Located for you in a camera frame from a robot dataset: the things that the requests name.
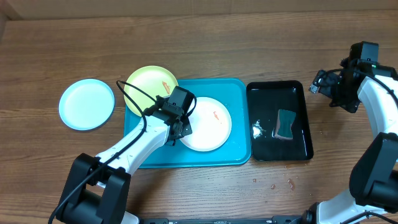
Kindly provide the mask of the yellow plate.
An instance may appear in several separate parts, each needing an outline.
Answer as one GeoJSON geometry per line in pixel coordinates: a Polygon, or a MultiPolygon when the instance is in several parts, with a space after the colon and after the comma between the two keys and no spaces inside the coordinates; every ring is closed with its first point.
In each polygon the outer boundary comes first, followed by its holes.
{"type": "Polygon", "coordinates": [[[130,96],[142,111],[155,104],[156,96],[166,97],[178,86],[178,81],[174,75],[166,68],[149,65],[134,71],[126,80],[127,83],[138,87],[147,93],[151,98],[141,93],[139,90],[125,85],[124,91],[130,96]]]}

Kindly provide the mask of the light blue plate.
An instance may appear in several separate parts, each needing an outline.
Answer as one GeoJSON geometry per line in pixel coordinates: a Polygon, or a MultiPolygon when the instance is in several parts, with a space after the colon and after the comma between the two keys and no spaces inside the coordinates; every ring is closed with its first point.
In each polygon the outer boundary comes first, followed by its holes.
{"type": "Polygon", "coordinates": [[[58,112],[69,128],[89,131],[103,125],[115,106],[112,89],[101,80],[84,79],[70,85],[62,94],[58,112]]]}

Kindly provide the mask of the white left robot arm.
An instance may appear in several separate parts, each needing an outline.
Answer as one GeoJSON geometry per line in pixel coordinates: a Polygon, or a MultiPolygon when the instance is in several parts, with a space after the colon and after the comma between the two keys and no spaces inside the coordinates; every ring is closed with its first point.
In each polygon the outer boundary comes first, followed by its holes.
{"type": "Polygon", "coordinates": [[[126,210],[131,177],[156,149],[192,133],[188,117],[196,103],[191,94],[159,96],[142,112],[140,123],[113,147],[95,157],[80,154],[49,222],[139,223],[126,210]]]}

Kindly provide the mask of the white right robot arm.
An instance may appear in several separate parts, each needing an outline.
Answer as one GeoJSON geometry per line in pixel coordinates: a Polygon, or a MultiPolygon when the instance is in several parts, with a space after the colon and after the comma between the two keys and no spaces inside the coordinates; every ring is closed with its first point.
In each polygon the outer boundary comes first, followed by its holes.
{"type": "Polygon", "coordinates": [[[349,188],[314,203],[294,223],[359,223],[378,217],[388,223],[397,213],[397,72],[370,59],[344,59],[340,69],[320,70],[310,91],[331,98],[333,106],[362,103],[373,141],[356,163],[349,188]]]}

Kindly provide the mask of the green scrubbing sponge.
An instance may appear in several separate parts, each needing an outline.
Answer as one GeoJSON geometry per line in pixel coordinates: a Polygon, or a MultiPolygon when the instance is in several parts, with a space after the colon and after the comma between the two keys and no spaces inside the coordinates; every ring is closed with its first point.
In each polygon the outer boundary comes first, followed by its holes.
{"type": "Polygon", "coordinates": [[[295,117],[295,112],[280,109],[277,115],[274,137],[283,140],[293,140],[292,125],[295,117]]]}

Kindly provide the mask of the pink white plate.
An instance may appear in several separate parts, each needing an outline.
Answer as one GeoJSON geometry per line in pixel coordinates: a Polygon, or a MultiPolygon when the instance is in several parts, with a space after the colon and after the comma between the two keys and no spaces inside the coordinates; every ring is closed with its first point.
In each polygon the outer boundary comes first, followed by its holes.
{"type": "Polygon", "coordinates": [[[232,119],[229,111],[219,101],[209,97],[198,97],[192,103],[193,113],[188,117],[192,133],[181,138],[188,148],[198,152],[213,151],[229,138],[232,119]]]}

